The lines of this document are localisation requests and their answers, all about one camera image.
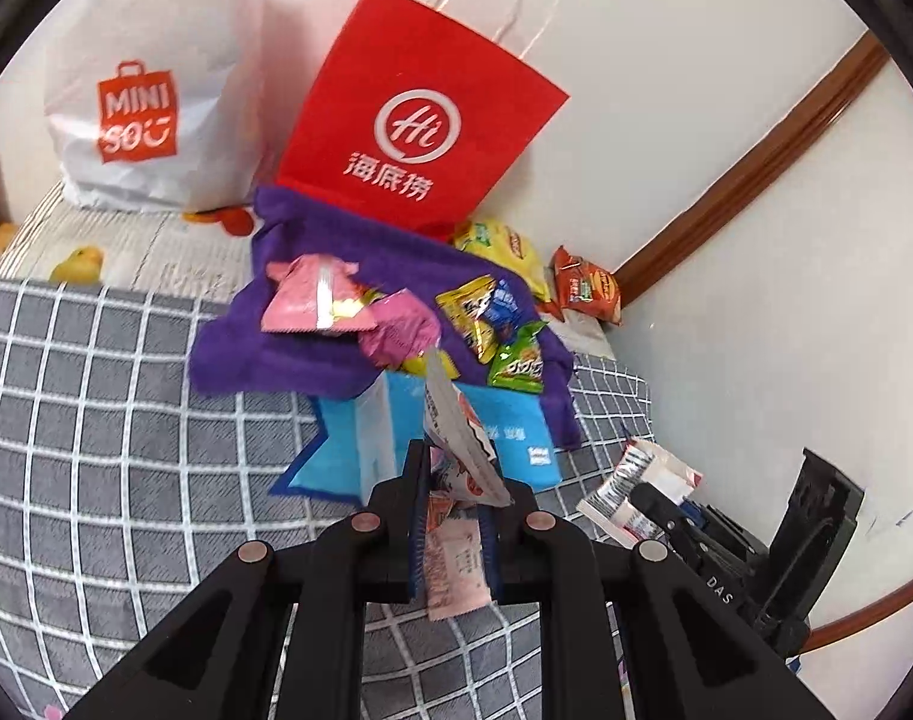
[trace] purple cloth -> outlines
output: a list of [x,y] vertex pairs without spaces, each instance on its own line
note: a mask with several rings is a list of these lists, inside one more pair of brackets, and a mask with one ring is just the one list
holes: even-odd
[[[301,254],[325,252],[359,263],[355,280],[385,293],[409,289],[436,310],[443,327],[441,346],[460,371],[460,381],[486,384],[487,368],[439,311],[436,295],[492,274],[506,279],[526,322],[538,319],[533,298],[516,274],[429,238],[367,220],[282,187],[263,187],[255,200],[265,225],[253,239],[256,274],[224,317],[200,328],[190,357],[190,380],[204,395],[239,391],[296,391],[335,400],[359,395],[379,375],[359,350],[354,334],[271,334],[260,329],[275,285],[269,262],[291,262]],[[538,336],[543,351],[546,426],[558,447],[580,444],[573,399],[567,385],[573,355],[553,333]]]

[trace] brown wooden trim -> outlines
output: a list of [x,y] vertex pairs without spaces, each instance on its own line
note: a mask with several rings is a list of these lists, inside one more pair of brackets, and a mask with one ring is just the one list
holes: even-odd
[[623,305],[636,298],[757,199],[856,100],[890,55],[867,32],[760,143],[616,272]]
[[807,653],[858,634],[863,629],[887,619],[891,614],[911,603],[913,603],[913,580],[908,581],[900,589],[894,590],[890,595],[881,598],[875,604],[847,614],[837,622],[817,628],[810,634],[807,643],[803,645],[802,652]]

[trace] red chip bag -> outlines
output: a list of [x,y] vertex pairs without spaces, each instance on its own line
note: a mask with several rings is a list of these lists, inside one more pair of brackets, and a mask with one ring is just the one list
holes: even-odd
[[620,324],[620,286],[612,274],[559,247],[554,252],[554,277],[562,308]]

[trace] black mechanical device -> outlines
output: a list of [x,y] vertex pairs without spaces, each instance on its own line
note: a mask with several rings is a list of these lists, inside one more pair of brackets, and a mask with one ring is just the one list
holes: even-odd
[[810,635],[807,615],[836,570],[857,528],[863,490],[808,449],[786,514],[767,548],[723,512],[701,507],[698,528],[653,485],[637,485],[630,502],[664,528],[669,544],[782,658]]
[[[292,605],[276,717],[359,717],[367,602],[403,604],[422,573],[430,465],[412,442],[403,475],[365,512],[279,552],[248,541],[70,710],[67,720],[257,720],[268,715]],[[614,602],[640,720],[832,720],[759,635],[659,541],[590,541],[541,512],[529,487],[479,507],[501,604],[538,602],[546,720],[623,720],[606,602]]]

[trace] checkered tablecloth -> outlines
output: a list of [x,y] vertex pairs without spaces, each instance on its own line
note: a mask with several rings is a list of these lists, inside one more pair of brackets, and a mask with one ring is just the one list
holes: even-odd
[[[71,707],[242,541],[309,541],[350,512],[268,497],[316,435],[292,394],[199,398],[187,352],[223,306],[164,295],[0,281],[0,681],[21,712]],[[575,505],[651,437],[647,384],[576,357],[585,435],[560,453],[542,508]],[[362,716],[539,716],[535,607],[430,623],[422,604],[370,605]]]

